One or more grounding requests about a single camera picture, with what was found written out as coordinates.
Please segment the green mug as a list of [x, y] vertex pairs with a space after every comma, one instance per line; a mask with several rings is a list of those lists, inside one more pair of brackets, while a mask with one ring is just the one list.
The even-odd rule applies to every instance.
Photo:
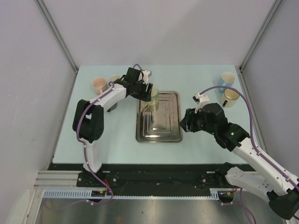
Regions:
[[142, 111], [149, 111], [149, 112], [155, 112], [158, 110], [159, 106], [159, 90], [156, 87], [152, 88], [151, 91], [151, 101], [149, 102], [141, 102], [141, 110]]

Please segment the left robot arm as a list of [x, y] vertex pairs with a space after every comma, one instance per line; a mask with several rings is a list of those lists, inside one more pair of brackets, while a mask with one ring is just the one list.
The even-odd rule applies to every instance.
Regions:
[[102, 162], [93, 146], [104, 132], [104, 112], [128, 96], [150, 102], [153, 88], [149, 82], [151, 75], [150, 70], [129, 67], [125, 75], [109, 82], [109, 88], [99, 96], [89, 101], [78, 101], [72, 129], [77, 140], [83, 144], [84, 169], [89, 171], [87, 181], [92, 186], [97, 187], [103, 182], [103, 174], [98, 172]]

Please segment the dark teal mug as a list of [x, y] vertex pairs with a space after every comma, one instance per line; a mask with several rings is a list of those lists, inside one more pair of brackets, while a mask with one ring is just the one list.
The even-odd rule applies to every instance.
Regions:
[[120, 79], [120, 78], [121, 78], [120, 75], [112, 75], [112, 76], [108, 79], [108, 81], [109, 81], [109, 82], [114, 82], [114, 81], [116, 81], [117, 79]]

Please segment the pink mug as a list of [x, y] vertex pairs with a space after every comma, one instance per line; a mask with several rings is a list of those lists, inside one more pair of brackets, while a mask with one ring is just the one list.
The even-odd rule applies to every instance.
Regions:
[[92, 81], [92, 86], [97, 95], [102, 94], [108, 89], [108, 84], [105, 78], [97, 77]]

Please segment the black mug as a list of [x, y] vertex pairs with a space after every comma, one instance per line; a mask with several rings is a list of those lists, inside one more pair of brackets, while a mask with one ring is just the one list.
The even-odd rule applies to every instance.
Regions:
[[115, 103], [112, 107], [110, 107], [110, 108], [107, 110], [107, 112], [111, 112], [111, 111], [115, 110], [116, 107], [117, 107], [117, 105], [118, 105], [118, 103]]

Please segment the light blue mug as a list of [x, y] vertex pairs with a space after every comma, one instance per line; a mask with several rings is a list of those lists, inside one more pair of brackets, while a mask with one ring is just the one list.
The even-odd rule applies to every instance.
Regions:
[[232, 87], [234, 82], [235, 82], [235, 75], [231, 72], [224, 72], [221, 75], [221, 78], [219, 80], [218, 85], [219, 86]]

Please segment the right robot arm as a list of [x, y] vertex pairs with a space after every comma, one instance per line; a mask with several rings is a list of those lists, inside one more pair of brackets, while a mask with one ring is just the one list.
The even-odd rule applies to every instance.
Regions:
[[291, 220], [299, 210], [299, 178], [287, 171], [261, 148], [254, 146], [248, 132], [238, 124], [228, 122], [218, 103], [203, 108], [188, 108], [180, 126], [185, 132], [204, 131], [213, 135], [222, 148], [246, 161], [262, 178], [244, 174], [225, 163], [225, 171], [216, 174], [220, 187], [236, 185], [255, 194], [268, 203], [281, 218]]

